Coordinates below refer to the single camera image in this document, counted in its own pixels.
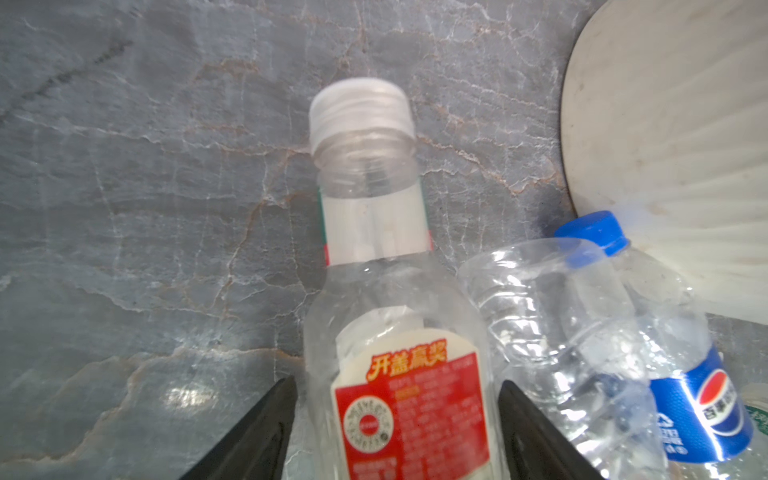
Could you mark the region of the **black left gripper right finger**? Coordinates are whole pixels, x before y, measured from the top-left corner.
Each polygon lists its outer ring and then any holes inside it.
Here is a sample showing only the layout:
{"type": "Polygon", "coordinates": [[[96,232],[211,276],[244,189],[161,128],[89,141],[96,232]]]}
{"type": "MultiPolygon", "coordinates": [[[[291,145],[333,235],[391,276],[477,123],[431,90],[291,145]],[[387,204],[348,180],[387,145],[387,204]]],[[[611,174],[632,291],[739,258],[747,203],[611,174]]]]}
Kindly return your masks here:
{"type": "Polygon", "coordinates": [[[602,479],[514,382],[502,383],[498,407],[512,479],[602,479]]]}

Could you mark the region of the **red white label bottle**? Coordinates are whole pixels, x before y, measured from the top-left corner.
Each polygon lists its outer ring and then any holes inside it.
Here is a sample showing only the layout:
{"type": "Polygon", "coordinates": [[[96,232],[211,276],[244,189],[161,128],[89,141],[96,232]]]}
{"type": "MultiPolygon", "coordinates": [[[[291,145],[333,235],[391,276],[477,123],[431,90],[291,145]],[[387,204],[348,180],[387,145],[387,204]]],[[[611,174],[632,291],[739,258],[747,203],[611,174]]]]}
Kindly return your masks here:
{"type": "Polygon", "coordinates": [[[326,260],[303,323],[320,479],[505,479],[483,321],[436,258],[405,93],[336,82],[309,110],[326,260]]]}

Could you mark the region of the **clear ribbed water bottle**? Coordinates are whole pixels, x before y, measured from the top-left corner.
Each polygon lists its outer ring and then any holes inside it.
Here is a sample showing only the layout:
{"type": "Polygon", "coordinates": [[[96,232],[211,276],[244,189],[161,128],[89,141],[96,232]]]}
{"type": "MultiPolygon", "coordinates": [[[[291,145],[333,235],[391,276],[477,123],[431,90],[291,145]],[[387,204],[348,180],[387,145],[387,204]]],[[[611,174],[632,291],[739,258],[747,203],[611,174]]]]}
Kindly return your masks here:
{"type": "Polygon", "coordinates": [[[458,280],[514,382],[605,479],[664,479],[657,407],[635,313],[606,254],[528,240],[467,260],[458,280]]]}

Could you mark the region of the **clear bottle green cap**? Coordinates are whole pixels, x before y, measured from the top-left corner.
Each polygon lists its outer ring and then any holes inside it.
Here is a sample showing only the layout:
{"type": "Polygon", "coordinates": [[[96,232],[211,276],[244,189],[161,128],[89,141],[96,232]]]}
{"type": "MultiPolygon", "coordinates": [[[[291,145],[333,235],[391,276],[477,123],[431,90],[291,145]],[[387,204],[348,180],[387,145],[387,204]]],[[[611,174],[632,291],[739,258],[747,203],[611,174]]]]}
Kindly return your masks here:
{"type": "Polygon", "coordinates": [[[741,390],[741,397],[755,427],[768,436],[768,385],[753,383],[741,390]]]}

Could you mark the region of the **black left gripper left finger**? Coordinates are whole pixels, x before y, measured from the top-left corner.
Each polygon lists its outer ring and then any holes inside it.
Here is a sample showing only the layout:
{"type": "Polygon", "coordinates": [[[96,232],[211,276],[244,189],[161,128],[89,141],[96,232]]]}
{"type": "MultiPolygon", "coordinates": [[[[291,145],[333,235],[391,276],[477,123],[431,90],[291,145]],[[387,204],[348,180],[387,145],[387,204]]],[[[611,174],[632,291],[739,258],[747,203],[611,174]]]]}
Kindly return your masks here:
{"type": "Polygon", "coordinates": [[[270,480],[282,477],[298,390],[283,378],[181,480],[270,480]]]}

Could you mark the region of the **cream plastic waste bin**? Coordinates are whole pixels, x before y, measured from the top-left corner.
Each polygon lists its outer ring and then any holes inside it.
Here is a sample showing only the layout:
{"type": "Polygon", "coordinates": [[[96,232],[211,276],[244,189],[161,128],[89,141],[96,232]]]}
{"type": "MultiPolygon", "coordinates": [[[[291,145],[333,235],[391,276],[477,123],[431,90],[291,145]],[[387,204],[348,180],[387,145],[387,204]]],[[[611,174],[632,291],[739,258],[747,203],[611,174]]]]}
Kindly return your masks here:
{"type": "Polygon", "coordinates": [[[705,311],[767,320],[767,5],[609,1],[579,35],[560,131],[575,208],[613,212],[705,311]]]}

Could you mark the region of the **Pepsi label bottle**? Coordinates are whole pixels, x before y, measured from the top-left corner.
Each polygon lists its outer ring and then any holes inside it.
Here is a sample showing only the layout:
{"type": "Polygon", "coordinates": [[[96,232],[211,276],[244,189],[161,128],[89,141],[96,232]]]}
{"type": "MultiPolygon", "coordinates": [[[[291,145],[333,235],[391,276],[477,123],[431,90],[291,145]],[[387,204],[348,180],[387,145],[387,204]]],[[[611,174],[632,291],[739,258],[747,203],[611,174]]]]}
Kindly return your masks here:
{"type": "Polygon", "coordinates": [[[767,439],[754,427],[689,283],[632,246],[609,211],[572,220],[555,234],[599,246],[635,307],[671,478],[766,478],[767,439]]]}

